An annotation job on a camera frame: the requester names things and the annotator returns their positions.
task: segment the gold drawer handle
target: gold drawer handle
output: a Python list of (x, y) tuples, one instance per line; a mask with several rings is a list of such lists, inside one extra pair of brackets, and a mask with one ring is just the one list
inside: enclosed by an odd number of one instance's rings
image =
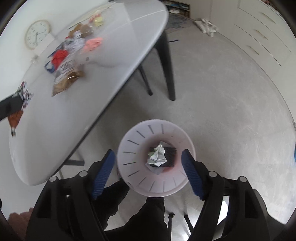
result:
[(257, 33), (259, 33), (263, 38), (265, 38), (265, 39), (267, 39), (268, 40), (268, 38), (266, 38), (259, 30), (257, 30), (257, 29), (254, 29)]
[(251, 50), (253, 50), (256, 54), (260, 55), (255, 49), (253, 49), (250, 45), (247, 45)]
[(260, 12), (261, 14), (263, 14), (265, 17), (267, 17), (270, 21), (272, 21), (273, 23), (275, 23), (275, 21), (273, 21), (269, 16), (267, 16), (265, 13)]

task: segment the pink cloth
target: pink cloth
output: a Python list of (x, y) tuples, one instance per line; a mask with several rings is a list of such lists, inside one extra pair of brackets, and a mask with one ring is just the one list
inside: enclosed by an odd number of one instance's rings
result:
[(87, 40), (85, 42), (85, 46), (83, 47), (83, 51), (88, 52), (88, 51), (94, 50), (96, 47), (102, 44), (102, 41), (103, 41), (102, 38), (94, 38), (94, 39)]

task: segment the gray floor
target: gray floor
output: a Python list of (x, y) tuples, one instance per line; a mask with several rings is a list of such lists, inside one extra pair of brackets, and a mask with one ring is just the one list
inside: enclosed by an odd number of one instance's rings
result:
[[(221, 176), (246, 176), (262, 195), (269, 213), (285, 223), (295, 208), (295, 130), (280, 93), (263, 70), (222, 35), (213, 38), (195, 26), (169, 34), (176, 82), (176, 101), (169, 101), (155, 51), (143, 63), (153, 96), (146, 94), (139, 73), (120, 92), (80, 148), (85, 169), (116, 150), (123, 135), (147, 119), (164, 119), (191, 137), (197, 160)], [(81, 168), (63, 167), (65, 177)], [(113, 169), (108, 185), (117, 180)], [(145, 197), (130, 191), (108, 229), (123, 225), (137, 213)], [(203, 202), (187, 184), (165, 198), (174, 212), (172, 240), (187, 240), (184, 212), (194, 224)]]

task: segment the oval table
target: oval table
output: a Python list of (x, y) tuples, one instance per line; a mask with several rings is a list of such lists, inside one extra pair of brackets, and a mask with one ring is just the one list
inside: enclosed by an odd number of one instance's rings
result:
[(68, 28), (55, 37), (24, 76), (34, 96), (9, 143), (14, 168), (28, 185), (45, 182), (69, 160), (153, 47), (163, 66), (169, 98), (175, 100), (164, 33), (166, 7), (157, 0), (116, 1), (105, 17), (98, 34), (103, 43), (90, 53), (93, 63), (85, 65), (86, 77), (52, 97), (54, 77), (44, 69), (44, 63), (68, 35)]

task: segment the black metal leg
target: black metal leg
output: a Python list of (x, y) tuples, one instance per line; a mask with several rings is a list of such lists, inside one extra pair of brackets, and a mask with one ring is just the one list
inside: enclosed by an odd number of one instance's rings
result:
[(184, 215), (184, 218), (185, 218), (186, 223), (188, 224), (188, 228), (189, 228), (190, 233), (192, 233), (193, 232), (193, 227), (192, 227), (192, 224), (190, 223), (188, 214)]
[(175, 216), (174, 213), (168, 215), (168, 241), (172, 238), (172, 218)]
[(66, 166), (84, 166), (84, 161), (70, 160), (64, 162)]
[(168, 38), (165, 32), (162, 33), (154, 47), (158, 52), (161, 64), (163, 66), (163, 72), (168, 86), (169, 99), (176, 100), (172, 60), (170, 57)]
[(144, 72), (144, 69), (143, 69), (142, 64), (140, 64), (140, 65), (138, 66), (138, 70), (140, 71), (140, 73), (141, 73), (141, 75), (142, 75), (142, 78), (143, 78), (144, 83), (145, 83), (145, 85), (146, 85), (146, 89), (147, 89), (148, 95), (153, 95), (153, 93), (152, 93), (152, 91), (151, 91), (151, 89), (150, 89), (150, 86), (149, 86), (149, 83), (148, 83), (148, 79), (147, 79), (147, 77), (146, 77), (146, 74), (145, 74), (145, 72)]

